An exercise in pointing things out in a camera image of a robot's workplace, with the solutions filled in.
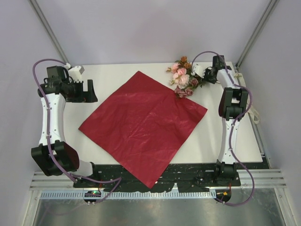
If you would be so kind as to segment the dusty pink flower stem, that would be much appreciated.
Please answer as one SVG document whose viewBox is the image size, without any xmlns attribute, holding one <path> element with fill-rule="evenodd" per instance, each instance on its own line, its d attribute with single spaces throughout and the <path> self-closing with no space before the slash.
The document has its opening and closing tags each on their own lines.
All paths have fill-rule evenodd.
<svg viewBox="0 0 301 226">
<path fill-rule="evenodd" d="M 174 90 L 174 93 L 178 98 L 190 97 L 193 95 L 194 91 L 198 87 L 203 87 L 205 85 L 205 83 L 206 82 L 203 80 L 198 80 L 196 78 L 192 78 L 192 79 L 190 79 L 189 83 L 187 85 L 185 85 L 183 88 L 181 88 L 180 86 L 177 86 Z"/>
</svg>

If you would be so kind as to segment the red wrapping paper sheet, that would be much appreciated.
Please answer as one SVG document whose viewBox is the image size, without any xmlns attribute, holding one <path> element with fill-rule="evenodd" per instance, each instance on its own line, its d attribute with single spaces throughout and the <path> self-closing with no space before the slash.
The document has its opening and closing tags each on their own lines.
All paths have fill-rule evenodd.
<svg viewBox="0 0 301 226">
<path fill-rule="evenodd" d="M 152 188 L 207 109 L 136 72 L 79 130 Z"/>
</svg>

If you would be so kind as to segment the orange flower stem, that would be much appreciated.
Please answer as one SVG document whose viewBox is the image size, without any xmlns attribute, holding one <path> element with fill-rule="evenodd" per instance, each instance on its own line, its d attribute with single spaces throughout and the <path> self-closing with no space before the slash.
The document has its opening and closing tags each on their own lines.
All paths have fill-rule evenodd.
<svg viewBox="0 0 301 226">
<path fill-rule="evenodd" d="M 179 68 L 185 68 L 185 69 L 191 69 L 191 63 L 188 61 L 187 56 L 182 56 L 180 60 L 175 61 L 176 64 L 178 64 Z"/>
</svg>

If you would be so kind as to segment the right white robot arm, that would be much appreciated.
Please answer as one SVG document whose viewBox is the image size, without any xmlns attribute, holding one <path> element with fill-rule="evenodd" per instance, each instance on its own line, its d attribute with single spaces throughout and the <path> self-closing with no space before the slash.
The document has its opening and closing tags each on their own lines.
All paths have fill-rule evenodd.
<svg viewBox="0 0 301 226">
<path fill-rule="evenodd" d="M 219 82 L 223 88 L 218 107 L 218 114 L 222 119 L 222 142 L 213 181 L 218 186 L 237 185 L 238 160 L 235 155 L 237 132 L 246 112 L 249 93 L 237 84 L 231 67 L 227 66 L 224 61 L 224 56 L 213 57 L 211 69 L 205 70 L 205 80 L 212 84 Z"/>
</svg>

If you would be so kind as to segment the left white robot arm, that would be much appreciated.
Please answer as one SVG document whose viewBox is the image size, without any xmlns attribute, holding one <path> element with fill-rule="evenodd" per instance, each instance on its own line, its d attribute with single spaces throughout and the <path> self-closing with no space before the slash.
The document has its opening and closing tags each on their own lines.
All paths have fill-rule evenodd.
<svg viewBox="0 0 301 226">
<path fill-rule="evenodd" d="M 46 176 L 69 174 L 71 177 L 84 177 L 89 187 L 100 184 L 92 162 L 79 158 L 74 148 L 66 143 L 63 126 L 63 113 L 66 103 L 94 103 L 93 81 L 87 80 L 84 90 L 83 66 L 52 66 L 47 68 L 47 77 L 38 88 L 41 100 L 42 133 L 39 145 L 31 149 L 31 156 Z"/>
</svg>

